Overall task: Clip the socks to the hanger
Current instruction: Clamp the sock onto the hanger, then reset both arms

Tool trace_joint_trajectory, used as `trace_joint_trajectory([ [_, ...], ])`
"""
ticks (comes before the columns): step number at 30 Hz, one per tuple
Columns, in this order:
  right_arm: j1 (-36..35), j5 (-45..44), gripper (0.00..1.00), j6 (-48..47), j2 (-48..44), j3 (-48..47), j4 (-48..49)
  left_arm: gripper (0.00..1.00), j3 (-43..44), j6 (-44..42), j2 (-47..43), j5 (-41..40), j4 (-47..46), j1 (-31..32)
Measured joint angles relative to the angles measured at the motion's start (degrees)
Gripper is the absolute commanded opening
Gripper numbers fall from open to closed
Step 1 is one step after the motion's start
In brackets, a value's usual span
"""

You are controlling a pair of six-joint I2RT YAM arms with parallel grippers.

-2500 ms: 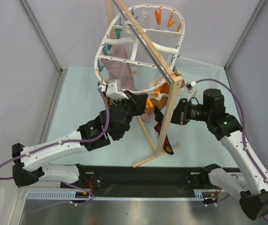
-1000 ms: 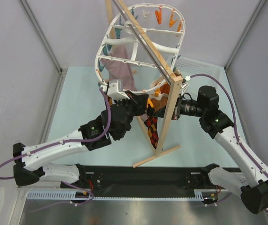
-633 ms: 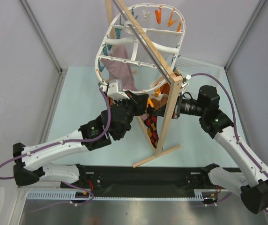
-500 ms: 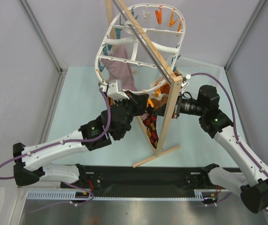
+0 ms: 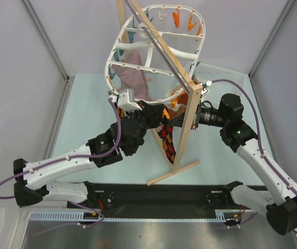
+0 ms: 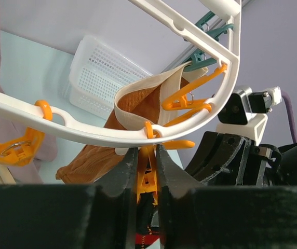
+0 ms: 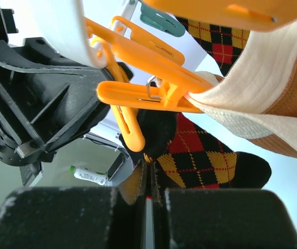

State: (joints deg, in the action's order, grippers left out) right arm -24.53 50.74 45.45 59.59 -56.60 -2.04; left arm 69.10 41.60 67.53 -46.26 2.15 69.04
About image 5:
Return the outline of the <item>white round clip hanger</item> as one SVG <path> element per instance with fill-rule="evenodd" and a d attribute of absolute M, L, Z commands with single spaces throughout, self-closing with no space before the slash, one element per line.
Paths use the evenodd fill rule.
<path fill-rule="evenodd" d="M 153 4 L 142 10 L 189 77 L 193 78 L 206 36 L 206 25 L 201 14 L 194 8 L 172 4 Z M 141 66 L 125 62 L 132 50 L 139 50 Z M 118 95 L 122 90 L 121 81 L 112 69 L 112 65 L 145 72 L 152 100 L 143 101 L 151 105 L 166 106 L 170 100 L 166 97 L 167 92 L 180 85 L 145 33 L 144 24 L 134 16 L 130 16 L 121 27 L 105 65 L 104 77 L 109 94 Z"/>

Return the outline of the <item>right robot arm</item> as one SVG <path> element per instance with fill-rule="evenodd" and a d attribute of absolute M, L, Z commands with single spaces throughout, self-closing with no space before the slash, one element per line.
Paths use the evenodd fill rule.
<path fill-rule="evenodd" d="M 227 208 L 239 204 L 254 210 L 284 236 L 297 228 L 297 182 L 266 153 L 259 131 L 243 121 L 243 111 L 240 97 L 227 93 L 218 108 L 199 104 L 195 125 L 219 127 L 224 144 L 251 167 L 268 190 L 264 194 L 234 181 L 224 186 L 222 203 Z"/>

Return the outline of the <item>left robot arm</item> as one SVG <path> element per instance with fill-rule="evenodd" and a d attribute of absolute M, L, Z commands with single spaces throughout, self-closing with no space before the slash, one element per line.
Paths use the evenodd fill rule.
<path fill-rule="evenodd" d="M 132 156 L 144 144 L 147 130 L 157 128 L 167 120 L 163 104 L 139 102 L 139 110 L 117 117 L 117 122 L 97 137 L 66 154 L 39 162 L 20 158 L 13 162 L 14 195 L 18 206 L 30 206 L 42 201 L 66 201 L 90 208 L 97 195 L 93 183 L 61 182 L 59 178 L 82 170 L 99 169 Z"/>

